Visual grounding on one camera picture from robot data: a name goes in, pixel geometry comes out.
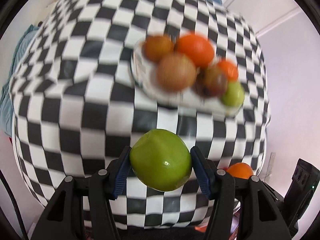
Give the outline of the orange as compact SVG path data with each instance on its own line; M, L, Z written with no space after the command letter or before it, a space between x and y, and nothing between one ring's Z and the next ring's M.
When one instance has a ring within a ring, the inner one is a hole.
M221 59L217 66L223 71L227 76L228 81L237 81L239 77L238 67L232 61L227 59Z
M252 168L246 163L236 163L227 168L228 172L234 178L249 179L254 175Z
M175 42L175 49L200 68L208 67L215 57L214 47L209 40L195 33L180 36Z

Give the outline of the small green apple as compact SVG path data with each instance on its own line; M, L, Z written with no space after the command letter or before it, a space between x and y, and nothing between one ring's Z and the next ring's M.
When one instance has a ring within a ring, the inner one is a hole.
M162 192L183 186L192 171L187 146L178 135L166 129L145 133L131 148L130 163L143 184Z

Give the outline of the large green apple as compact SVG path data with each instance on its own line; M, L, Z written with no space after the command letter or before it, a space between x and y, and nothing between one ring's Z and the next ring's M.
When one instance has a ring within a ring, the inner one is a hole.
M230 81L221 101L229 107L240 107L245 99L245 90L239 81Z

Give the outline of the reddish brown apple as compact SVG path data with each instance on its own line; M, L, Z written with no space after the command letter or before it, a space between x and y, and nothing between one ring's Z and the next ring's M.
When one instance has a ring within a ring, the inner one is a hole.
M227 87L227 76L216 64L200 70L195 82L195 90L205 98L220 98Z

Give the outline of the dark red brown apple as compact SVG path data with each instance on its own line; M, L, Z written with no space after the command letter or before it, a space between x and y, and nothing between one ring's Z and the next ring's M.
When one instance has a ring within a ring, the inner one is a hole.
M179 92L191 87L196 78L195 64L187 56L180 53L166 55L156 67L158 84L169 92Z

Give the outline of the small brown orange fruit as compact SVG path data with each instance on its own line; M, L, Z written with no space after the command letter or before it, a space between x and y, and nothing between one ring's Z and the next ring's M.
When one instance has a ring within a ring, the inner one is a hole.
M143 53L152 62L158 63L174 51L174 43L167 35L148 36L143 45Z

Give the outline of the black white checkered cloth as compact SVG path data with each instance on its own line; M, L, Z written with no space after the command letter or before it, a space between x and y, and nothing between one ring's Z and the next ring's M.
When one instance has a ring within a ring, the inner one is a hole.
M130 61L138 41L189 31L238 65L246 97L235 117L165 107L134 83ZM43 205L66 176L94 174L154 128L198 146L219 168L263 166L270 120L263 53L248 23L210 0L58 0L9 93L17 165Z

